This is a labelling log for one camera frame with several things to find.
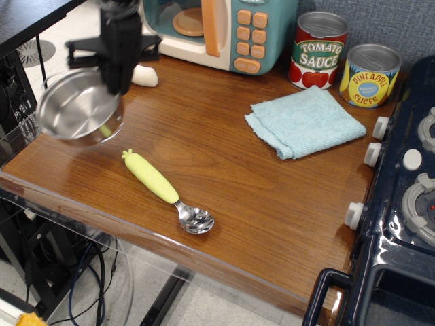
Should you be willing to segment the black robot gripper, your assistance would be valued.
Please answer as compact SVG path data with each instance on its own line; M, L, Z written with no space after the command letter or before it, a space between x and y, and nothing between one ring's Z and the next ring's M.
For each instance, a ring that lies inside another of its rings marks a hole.
M162 39L157 35L144 35L139 18L101 21L98 37L68 41L69 68L100 67L108 92L125 95L131 87L134 68L143 60L159 58ZM116 70L120 67L119 88Z

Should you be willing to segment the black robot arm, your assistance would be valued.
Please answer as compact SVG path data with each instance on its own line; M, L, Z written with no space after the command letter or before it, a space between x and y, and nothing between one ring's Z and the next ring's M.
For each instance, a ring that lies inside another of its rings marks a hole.
M142 33L140 1L101 1L100 35L68 41L71 69L98 67L108 91L126 94L139 62L160 58L157 35Z

